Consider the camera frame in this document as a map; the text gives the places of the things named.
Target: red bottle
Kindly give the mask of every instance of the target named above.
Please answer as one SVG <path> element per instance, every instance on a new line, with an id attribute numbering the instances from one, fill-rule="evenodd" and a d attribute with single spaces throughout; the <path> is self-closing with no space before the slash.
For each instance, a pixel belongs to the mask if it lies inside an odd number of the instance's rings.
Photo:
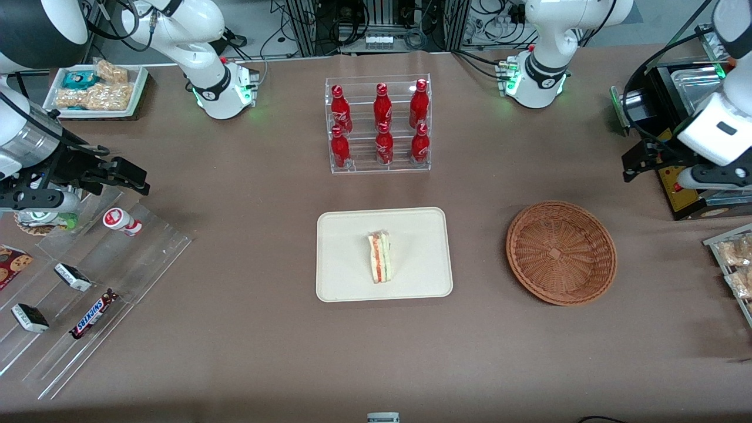
<path id="1" fill-rule="evenodd" d="M 374 102 L 375 125 L 381 122 L 392 123 L 392 100 L 387 95 L 387 85 L 380 82 L 376 85 L 376 101 Z"/>
<path id="2" fill-rule="evenodd" d="M 339 169 L 347 169 L 353 165 L 353 159 L 350 158 L 350 143 L 342 135 L 341 126 L 332 128 L 332 153 L 334 154 L 334 164 Z"/>
<path id="3" fill-rule="evenodd" d="M 428 139 L 428 126 L 425 123 L 419 123 L 416 132 L 413 137 L 410 161 L 415 166 L 423 166 L 428 160 L 429 146 L 431 145 L 431 141 Z"/>
<path id="4" fill-rule="evenodd" d="M 376 161 L 382 165 L 388 165 L 394 159 L 394 138 L 389 133 L 389 122 L 378 124 L 376 135 Z"/>
<path id="5" fill-rule="evenodd" d="M 428 81 L 425 79 L 419 79 L 415 83 L 415 93 L 410 100 L 410 128 L 416 127 L 419 123 L 426 122 L 428 103 L 430 101 L 426 87 L 428 87 Z"/>
<path id="6" fill-rule="evenodd" d="M 339 125 L 349 134 L 353 131 L 353 118 L 350 116 L 350 103 L 344 99 L 342 86 L 335 85 L 332 87 L 332 116 L 335 125 Z"/>

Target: candy bar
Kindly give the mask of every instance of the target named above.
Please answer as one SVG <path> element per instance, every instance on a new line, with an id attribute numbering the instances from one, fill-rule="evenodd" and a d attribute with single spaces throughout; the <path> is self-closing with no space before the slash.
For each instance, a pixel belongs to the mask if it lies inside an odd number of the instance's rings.
<path id="1" fill-rule="evenodd" d="M 91 326 L 94 326 L 94 323 L 96 323 L 97 320 L 99 320 L 102 317 L 102 315 L 110 307 L 110 304 L 112 304 L 113 301 L 117 300 L 117 298 L 118 298 L 118 295 L 108 288 L 107 292 L 105 292 L 101 298 L 96 300 L 96 303 L 94 303 L 92 308 L 89 309 L 89 311 L 81 319 L 81 321 L 78 322 L 76 327 L 74 327 L 73 329 L 69 331 L 69 333 L 73 335 L 73 338 L 81 339 L 81 337 L 89 329 L 91 329 Z"/>

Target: cookie package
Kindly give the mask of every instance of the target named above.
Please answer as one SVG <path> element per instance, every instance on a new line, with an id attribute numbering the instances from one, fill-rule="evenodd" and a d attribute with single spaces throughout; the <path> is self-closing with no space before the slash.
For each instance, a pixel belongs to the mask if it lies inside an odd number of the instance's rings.
<path id="1" fill-rule="evenodd" d="M 25 251 L 0 244 L 0 290 L 8 286 L 33 260 Z"/>

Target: tray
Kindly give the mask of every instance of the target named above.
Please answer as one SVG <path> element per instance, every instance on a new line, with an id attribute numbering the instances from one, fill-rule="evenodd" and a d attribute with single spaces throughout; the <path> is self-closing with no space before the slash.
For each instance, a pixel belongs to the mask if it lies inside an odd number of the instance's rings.
<path id="1" fill-rule="evenodd" d="M 371 277 L 368 234 L 386 230 L 393 278 Z M 446 297 L 452 292 L 447 222 L 438 207 L 334 211 L 317 225 L 316 295 L 325 303 Z"/>
<path id="2" fill-rule="evenodd" d="M 133 84 L 133 94 L 131 95 L 131 99 L 128 102 L 128 107 L 126 108 L 126 110 L 115 110 L 115 111 L 68 110 L 68 109 L 60 108 L 58 109 L 60 110 L 59 118 L 106 120 L 106 119 L 122 119 L 125 117 L 131 117 L 136 112 L 136 108 L 139 104 L 141 94 L 144 91 L 144 86 L 146 85 L 146 81 L 149 76 L 149 71 L 145 67 L 138 66 L 138 65 L 118 65 L 118 66 L 128 70 L 128 82 Z M 57 75 L 55 75 L 55 79 L 53 80 L 52 87 L 50 88 L 50 91 L 47 92 L 47 98 L 44 99 L 44 104 L 42 105 L 42 108 L 46 111 L 50 111 L 50 110 L 57 108 L 55 106 L 55 98 L 57 96 L 57 90 L 60 88 L 60 85 L 62 84 L 62 80 L 66 74 L 68 74 L 70 71 L 77 72 L 77 71 L 92 71 L 92 70 L 94 70 L 94 65 L 76 65 L 70 68 L 58 69 Z"/>

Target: clear acrylic shelf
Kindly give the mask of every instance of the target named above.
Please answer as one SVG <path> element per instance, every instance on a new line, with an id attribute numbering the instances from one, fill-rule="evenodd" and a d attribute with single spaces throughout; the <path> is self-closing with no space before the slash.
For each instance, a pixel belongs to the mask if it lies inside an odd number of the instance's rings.
<path id="1" fill-rule="evenodd" d="M 97 221 L 113 205 L 108 199 L 101 200 L 92 208 Z M 4 294 L 0 297 L 2 312 L 7 317 L 0 321 L 0 374 L 11 365 L 19 367 L 20 374 L 26 374 L 23 381 L 39 399 L 54 398 L 65 387 L 191 242 L 142 205 L 126 209 L 144 225 L 137 236 L 129 237 L 94 221 L 78 233 L 45 238 L 38 247 L 50 256 L 32 254 L 35 260 L 19 274 L 26 274 L 29 280 L 18 284 L 16 292 L 0 291 Z M 76 267 L 93 286 L 86 292 L 70 288 L 53 270 L 58 262 Z M 74 339 L 68 331 L 108 288 L 119 298 L 81 339 Z M 39 308 L 50 328 L 42 334 L 25 331 L 11 316 L 10 307 L 16 303 Z"/>
<path id="2" fill-rule="evenodd" d="M 429 99 L 431 99 L 431 75 L 391 75 L 366 76 L 354 78 L 327 78 L 324 87 L 324 111 L 326 113 L 326 133 L 329 149 L 329 167 L 334 174 L 347 173 L 379 173 L 379 172 L 428 172 L 431 170 L 431 151 L 429 149 L 427 163 L 415 166 L 410 161 L 411 145 L 415 129 L 410 127 L 410 100 L 415 92 L 415 83 L 419 78 L 428 81 Z M 392 100 L 392 137 L 394 138 L 394 161 L 389 165 L 381 165 L 376 161 L 376 128 L 374 122 L 373 104 L 376 100 L 376 84 L 383 82 L 389 88 L 389 98 Z M 335 165 L 332 153 L 332 86 L 341 85 L 344 97 L 350 103 L 350 113 L 353 118 L 353 131 L 347 135 L 350 142 L 350 155 L 353 165 L 349 169 L 339 169 Z M 432 137 L 431 101 L 428 107 L 426 124 L 428 135 Z"/>

